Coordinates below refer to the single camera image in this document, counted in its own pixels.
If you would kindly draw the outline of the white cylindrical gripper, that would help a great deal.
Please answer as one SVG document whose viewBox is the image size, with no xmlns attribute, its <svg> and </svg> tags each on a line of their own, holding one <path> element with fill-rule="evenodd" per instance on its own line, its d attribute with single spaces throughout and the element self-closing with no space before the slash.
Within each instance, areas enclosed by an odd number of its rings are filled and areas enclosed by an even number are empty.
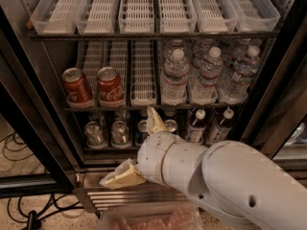
<svg viewBox="0 0 307 230">
<path fill-rule="evenodd" d="M 204 192 L 202 159 L 207 147 L 187 142 L 168 132 L 164 122 L 152 107 L 147 107 L 146 131 L 151 135 L 137 153 L 137 164 L 128 159 L 99 184 L 110 190 L 140 185 L 146 179 L 168 185 L 185 195 Z"/>
</svg>

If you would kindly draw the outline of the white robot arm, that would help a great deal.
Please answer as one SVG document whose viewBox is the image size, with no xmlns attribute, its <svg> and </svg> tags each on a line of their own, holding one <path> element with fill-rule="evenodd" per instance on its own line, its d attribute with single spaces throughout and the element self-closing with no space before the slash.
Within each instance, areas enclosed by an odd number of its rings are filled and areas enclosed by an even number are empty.
<svg viewBox="0 0 307 230">
<path fill-rule="evenodd" d="M 211 147 L 168 131 L 147 108 L 149 136 L 100 184 L 118 189 L 151 181 L 170 186 L 236 230 L 307 230 L 307 189 L 258 150 L 236 141 Z"/>
</svg>

